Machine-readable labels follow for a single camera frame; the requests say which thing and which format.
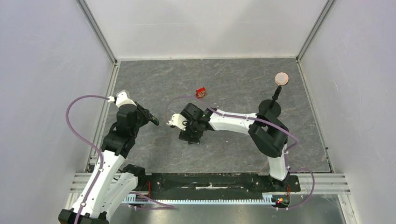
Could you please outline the black remote control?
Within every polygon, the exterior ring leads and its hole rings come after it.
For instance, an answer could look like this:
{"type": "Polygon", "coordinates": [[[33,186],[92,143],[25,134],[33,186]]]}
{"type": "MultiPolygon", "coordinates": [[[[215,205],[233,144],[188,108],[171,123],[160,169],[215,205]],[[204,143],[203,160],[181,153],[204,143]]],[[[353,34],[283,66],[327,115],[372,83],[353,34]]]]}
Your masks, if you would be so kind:
{"type": "Polygon", "coordinates": [[[147,119],[156,126],[159,126],[159,119],[152,115],[150,112],[146,113],[147,119]]]}

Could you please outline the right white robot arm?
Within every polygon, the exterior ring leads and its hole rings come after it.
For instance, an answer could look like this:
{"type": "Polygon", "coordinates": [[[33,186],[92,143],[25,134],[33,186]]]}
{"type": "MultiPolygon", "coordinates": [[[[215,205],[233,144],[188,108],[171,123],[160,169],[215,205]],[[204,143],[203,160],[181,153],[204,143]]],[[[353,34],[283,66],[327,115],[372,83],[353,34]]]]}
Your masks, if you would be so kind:
{"type": "Polygon", "coordinates": [[[230,131],[248,135],[258,150],[268,158],[271,187],[282,190],[289,183],[284,157],[289,130],[270,110],[242,114],[216,108],[201,110],[193,103],[188,103],[180,113],[173,114],[167,124],[179,128],[179,139],[189,144],[199,144],[205,131],[230,131]]]}

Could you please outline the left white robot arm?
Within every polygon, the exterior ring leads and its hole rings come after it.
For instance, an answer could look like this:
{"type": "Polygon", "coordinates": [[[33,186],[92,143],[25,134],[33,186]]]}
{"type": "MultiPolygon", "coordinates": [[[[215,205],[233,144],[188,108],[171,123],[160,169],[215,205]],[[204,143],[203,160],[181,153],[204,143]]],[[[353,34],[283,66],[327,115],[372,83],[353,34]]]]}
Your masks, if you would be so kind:
{"type": "Polygon", "coordinates": [[[86,187],[70,209],[61,210],[58,221],[62,224],[107,224],[132,190],[145,188],[145,169],[132,164],[125,166],[117,182],[113,178],[135,145],[139,129],[159,121],[148,109],[137,103],[119,107],[116,122],[103,139],[99,162],[86,187]]]}

